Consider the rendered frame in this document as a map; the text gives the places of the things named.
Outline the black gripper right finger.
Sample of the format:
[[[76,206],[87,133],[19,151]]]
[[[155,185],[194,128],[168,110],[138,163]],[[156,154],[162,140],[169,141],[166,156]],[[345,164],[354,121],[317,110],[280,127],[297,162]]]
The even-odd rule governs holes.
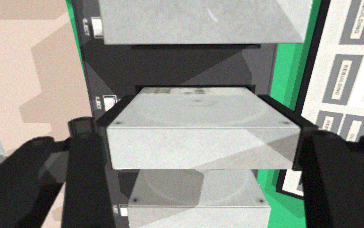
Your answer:
[[[364,136],[346,141],[269,95],[257,96],[301,128],[292,171],[302,171],[306,228],[364,228]]]

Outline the green mat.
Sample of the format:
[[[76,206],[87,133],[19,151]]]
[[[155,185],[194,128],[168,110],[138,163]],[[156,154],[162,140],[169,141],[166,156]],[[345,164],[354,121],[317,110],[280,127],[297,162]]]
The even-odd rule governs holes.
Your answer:
[[[84,74],[71,0],[65,0]],[[313,0],[303,44],[278,44],[270,97],[295,110],[321,0]],[[85,78],[85,74],[84,74]],[[306,228],[303,200],[276,192],[280,169],[259,169],[257,181],[270,206],[267,228]]]

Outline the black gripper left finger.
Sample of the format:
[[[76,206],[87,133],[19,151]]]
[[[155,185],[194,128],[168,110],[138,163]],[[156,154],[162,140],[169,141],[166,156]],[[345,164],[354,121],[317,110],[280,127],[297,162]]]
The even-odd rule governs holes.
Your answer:
[[[134,98],[125,95],[98,120],[68,121],[66,140],[35,137],[7,157],[0,164],[0,228],[41,228],[64,182],[60,228],[116,228],[106,128]]]

